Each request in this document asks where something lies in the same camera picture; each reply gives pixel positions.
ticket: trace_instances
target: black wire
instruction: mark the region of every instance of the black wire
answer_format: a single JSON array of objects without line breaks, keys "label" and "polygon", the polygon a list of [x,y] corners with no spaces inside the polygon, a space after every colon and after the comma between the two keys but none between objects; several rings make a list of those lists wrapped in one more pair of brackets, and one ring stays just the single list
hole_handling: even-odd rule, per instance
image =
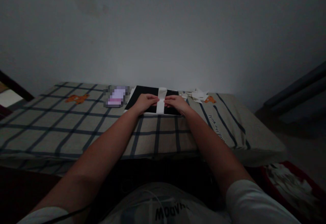
[{"label": "black wire", "polygon": [[67,215],[60,216],[60,217],[54,218],[54,219],[49,220],[49,221],[46,221],[46,222],[43,222],[42,224],[53,224],[53,223],[57,223],[57,222],[59,222],[59,221],[65,220],[65,219],[67,219],[67,218],[69,218],[69,217],[72,217],[72,216],[74,216],[74,215],[76,215],[76,214],[78,214],[78,213],[83,212],[83,211],[86,210],[87,208],[91,207],[92,204],[93,204],[93,202],[90,203],[89,205],[87,205],[86,207],[82,208],[82,209],[76,210],[76,211],[71,212],[71,213],[69,213],[69,214],[67,214]]}]

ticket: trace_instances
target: wrist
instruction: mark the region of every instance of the wrist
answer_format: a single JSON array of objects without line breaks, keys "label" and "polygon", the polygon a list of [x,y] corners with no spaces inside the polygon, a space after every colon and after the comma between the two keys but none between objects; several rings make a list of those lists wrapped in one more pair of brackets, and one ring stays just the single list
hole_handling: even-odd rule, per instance
[{"label": "wrist", "polygon": [[143,112],[140,112],[139,110],[137,110],[136,108],[134,107],[131,107],[128,112],[132,115],[132,116],[135,116],[135,117],[138,117],[140,115],[143,114]]},{"label": "wrist", "polygon": [[185,110],[183,110],[183,111],[181,111],[181,114],[184,116],[184,117],[187,117],[187,116],[189,116],[189,115],[191,115],[191,114],[193,114],[193,113],[196,113],[190,106],[187,108],[187,109],[185,109]]}]

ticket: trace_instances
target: orange cartoon patch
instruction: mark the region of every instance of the orange cartoon patch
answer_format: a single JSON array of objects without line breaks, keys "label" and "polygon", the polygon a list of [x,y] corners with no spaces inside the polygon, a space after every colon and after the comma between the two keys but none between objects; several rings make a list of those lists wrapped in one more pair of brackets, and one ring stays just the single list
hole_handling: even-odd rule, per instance
[{"label": "orange cartoon patch", "polygon": [[208,103],[209,101],[211,101],[213,104],[216,103],[216,101],[213,99],[212,96],[208,96],[208,98],[206,98],[206,100],[204,101],[205,103]]},{"label": "orange cartoon patch", "polygon": [[85,94],[84,96],[77,96],[77,95],[71,95],[66,102],[74,101],[76,104],[82,104],[86,98],[89,97],[89,94]]}]

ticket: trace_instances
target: blue stripe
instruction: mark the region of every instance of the blue stripe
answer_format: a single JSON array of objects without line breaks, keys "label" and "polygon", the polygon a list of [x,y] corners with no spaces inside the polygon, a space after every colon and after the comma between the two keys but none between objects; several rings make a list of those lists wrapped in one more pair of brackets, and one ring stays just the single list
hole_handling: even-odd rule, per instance
[{"label": "blue stripe", "polygon": [[[186,93],[186,92],[183,91],[183,93]],[[188,105],[190,105],[190,104],[189,104],[189,101],[188,101],[188,97],[187,97],[187,99],[186,99],[186,102],[187,102]]]},{"label": "blue stripe", "polygon": [[59,167],[58,167],[58,169],[56,169],[52,174],[54,175],[55,173],[57,173],[62,167],[63,167],[63,165],[65,164],[66,162],[62,162],[60,165],[59,165]]},{"label": "blue stripe", "polygon": [[[22,129],[24,125],[8,125],[8,128],[19,128]],[[95,135],[100,136],[102,132],[94,132],[94,131],[85,131],[85,130],[74,130],[74,129],[66,129],[66,128],[51,128],[51,127],[40,127],[40,126],[31,126],[30,130],[37,130],[37,131],[55,131],[55,132],[66,132],[66,133],[76,133],[76,134],[85,134],[85,135]],[[132,135],[138,136],[146,136],[146,135],[154,135],[154,134],[174,134],[176,131],[149,131],[149,132],[132,132]],[[178,130],[178,133],[190,133],[190,130]]]},{"label": "blue stripe", "polygon": [[[43,109],[43,108],[34,108],[34,107],[22,107],[22,109],[25,110],[37,110],[37,111],[47,111],[47,112],[57,112],[57,113],[69,113],[69,114],[81,114],[84,115],[85,112],[79,112],[79,111],[68,111],[68,110],[58,110],[58,109]],[[104,116],[104,114],[99,114],[99,113],[88,113],[88,115],[91,116],[98,116],[98,117],[102,117]],[[175,115],[164,115],[164,118],[174,118]],[[105,115],[105,117],[109,117],[109,118],[119,118],[120,115]],[[144,115],[144,118],[157,118],[158,115]],[[9,125],[9,123],[4,123],[1,124],[3,127]]]},{"label": "blue stripe", "polygon": [[45,164],[37,172],[41,172],[45,167],[48,166],[49,163],[50,161],[45,161]]},{"label": "blue stripe", "polygon": [[[54,90],[53,90],[52,92],[50,92],[49,94],[52,94],[52,93],[56,92],[56,91],[59,90],[59,89],[60,89],[60,87],[54,89]],[[44,98],[41,98],[41,99],[38,100],[38,101],[36,101],[35,103],[33,103],[33,104],[31,105],[31,107],[37,105],[39,102],[42,102],[44,99],[45,99],[45,97],[44,97]],[[17,114],[15,117],[13,117],[13,118],[11,118],[10,120],[8,120],[6,123],[1,124],[1,125],[0,125],[0,128],[1,128],[1,127],[4,127],[6,124],[9,124],[9,123],[12,122],[14,119],[16,119],[18,116],[22,115],[22,114],[25,113],[25,112],[26,112],[26,110],[20,112],[20,113]]]},{"label": "blue stripe", "polygon": [[175,124],[175,129],[176,129],[176,146],[177,146],[177,152],[181,151],[180,148],[180,139],[179,139],[179,125],[178,125],[178,117],[174,117],[174,124]]},{"label": "blue stripe", "polygon": [[202,104],[199,104],[199,105],[200,105],[200,107],[201,107],[201,110],[202,110],[203,113],[204,113],[204,116],[205,116],[205,118],[206,118],[207,124],[210,126],[211,129],[213,129],[213,127],[212,127],[212,125],[211,125],[211,123],[210,123],[210,121],[209,121],[209,119],[208,119],[208,117],[207,117],[207,114],[206,114],[206,112],[205,112],[205,110],[204,110],[203,105],[202,105]]},{"label": "blue stripe", "polygon": [[18,170],[22,169],[27,164],[27,162],[28,160],[24,160],[17,169]]},{"label": "blue stripe", "polygon": [[[137,132],[140,132],[140,130],[141,130],[141,128],[142,128],[143,120],[144,120],[144,117],[141,116],[141,117],[139,118],[139,123],[138,123],[138,127],[137,127]],[[139,135],[136,135],[136,136],[135,136],[135,140],[133,141],[133,145],[132,145],[131,152],[130,152],[130,155],[131,155],[131,156],[134,156],[134,155],[135,155],[136,148],[137,148],[137,143],[138,143],[138,139],[139,139]]]},{"label": "blue stripe", "polygon": [[105,112],[105,114],[103,115],[102,119],[100,120],[99,124],[96,126],[94,133],[91,135],[91,137],[87,140],[87,142],[85,143],[85,145],[83,146],[83,152],[85,152],[85,150],[89,147],[89,145],[92,143],[96,133],[98,132],[98,130],[101,128],[106,115],[110,112],[111,108],[108,108],[107,111]]},{"label": "blue stripe", "polygon": [[[40,94],[42,97],[52,97],[52,98],[65,98],[68,99],[70,96],[59,96],[59,95],[49,95],[49,94]],[[96,102],[97,99],[86,98],[85,101]]]},{"label": "blue stripe", "polygon": [[160,126],[161,126],[161,115],[158,115],[157,124],[156,124],[156,136],[155,136],[155,144],[154,144],[154,154],[158,154],[158,152],[159,152]]},{"label": "blue stripe", "polygon": [[[222,101],[222,103],[225,105],[225,107],[227,108],[228,112],[230,113],[230,115],[232,116],[233,120],[235,121],[235,123],[238,125],[238,127],[240,128],[240,130],[244,133],[244,135],[246,135],[246,130],[244,129],[244,127],[237,121],[237,119],[233,116],[232,112],[229,110],[228,106],[226,105],[226,103],[224,102],[224,100],[220,97],[220,95],[218,95],[218,93],[216,94],[218,96],[218,98]],[[247,149],[251,149],[251,146],[249,144],[249,142],[246,139],[246,146]]]},{"label": "blue stripe", "polygon": [[[78,88],[78,86],[75,89],[72,89],[68,94],[71,94],[74,90],[76,90]],[[29,125],[27,125],[24,129],[22,129],[20,132],[18,132],[17,134],[13,135],[12,137],[10,137],[7,141],[4,142],[4,144],[2,145],[1,148],[5,148],[7,147],[7,145],[10,143],[10,141],[12,141],[13,139],[17,138],[18,136],[20,136],[22,133],[24,133],[27,129],[30,128],[31,125],[33,125],[34,123],[36,123],[39,119],[41,119],[48,111],[50,111],[52,108],[54,108],[55,106],[57,106],[60,102],[62,101],[59,100],[58,102],[56,102],[54,105],[52,105],[48,110],[44,111],[41,115],[39,115],[36,119],[34,119]]]},{"label": "blue stripe", "polygon": [[51,128],[55,128],[67,115],[68,115],[68,112],[70,111],[70,110],[73,110],[75,107],[76,107],[77,105],[76,104],[74,104],[70,109],[68,109],[68,111],[66,112],[66,113],[64,113],[50,128],[49,128],[49,130],[46,130],[28,149],[26,149],[26,152],[30,152],[30,151],[32,151],[45,137],[46,137],[46,135],[51,131],[50,129]]},{"label": "blue stripe", "polygon": [[[23,150],[14,150],[14,149],[4,149],[4,153],[24,153]],[[182,151],[181,153],[199,153],[198,150],[187,150],[187,151]],[[50,152],[31,152],[31,155],[35,156],[55,156],[55,153],[50,153]],[[169,152],[169,153],[159,153],[159,155],[163,154],[170,154],[173,155],[175,152]],[[62,157],[69,157],[69,158],[74,158],[78,159],[82,155],[80,154],[72,154],[72,153],[60,153]],[[154,156],[154,153],[147,153],[147,154],[138,154],[138,155],[124,155],[121,157],[121,159],[127,159],[127,158],[142,158],[142,157],[148,157],[148,156]]]},{"label": "blue stripe", "polygon": [[[103,97],[103,93],[101,94],[101,96],[97,99],[98,101],[101,101]],[[89,112],[92,111],[92,109],[94,108],[96,103],[93,103],[91,105],[91,107],[89,108],[89,110],[83,115],[83,117],[79,120],[79,122],[74,126],[74,128],[72,129],[72,131],[59,143],[59,145],[57,146],[57,148],[55,149],[55,155],[57,157],[60,157],[60,151],[61,148],[65,145],[65,143],[69,140],[69,138],[71,137],[71,135],[74,133],[75,130],[77,130],[77,128],[81,125],[81,123],[84,121],[84,119],[86,118],[86,116],[88,115]]]},{"label": "blue stripe", "polygon": [[222,121],[224,127],[226,128],[226,130],[228,131],[229,135],[230,135],[230,138],[233,140],[234,142],[234,148],[237,148],[238,144],[237,144],[237,141],[235,140],[234,136],[232,135],[232,133],[230,132],[230,130],[228,129],[227,125],[225,124],[224,120],[222,119],[220,113],[218,112],[217,110],[217,107],[215,105],[213,105],[214,109],[216,110],[217,114],[218,114],[218,117],[220,118],[220,120]]},{"label": "blue stripe", "polygon": [[[65,86],[65,85],[55,85],[56,87],[66,87],[66,88],[76,88],[76,87],[73,87],[73,86]],[[79,87],[78,89],[82,89],[82,90],[89,90],[89,88],[81,88],[81,87]],[[104,89],[94,89],[94,88],[92,88],[91,89],[91,91],[99,91],[99,92],[103,92],[104,91]]]}]

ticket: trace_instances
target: hand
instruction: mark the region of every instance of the hand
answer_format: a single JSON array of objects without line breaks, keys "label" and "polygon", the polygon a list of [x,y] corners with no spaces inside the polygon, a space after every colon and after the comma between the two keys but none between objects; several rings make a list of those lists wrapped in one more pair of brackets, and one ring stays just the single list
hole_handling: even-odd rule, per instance
[{"label": "hand", "polygon": [[191,110],[187,102],[179,95],[166,96],[164,103],[165,107],[174,107],[182,115],[185,115],[187,111]]},{"label": "hand", "polygon": [[142,115],[150,106],[156,106],[159,101],[158,97],[153,94],[141,94],[136,103],[130,108]]}]

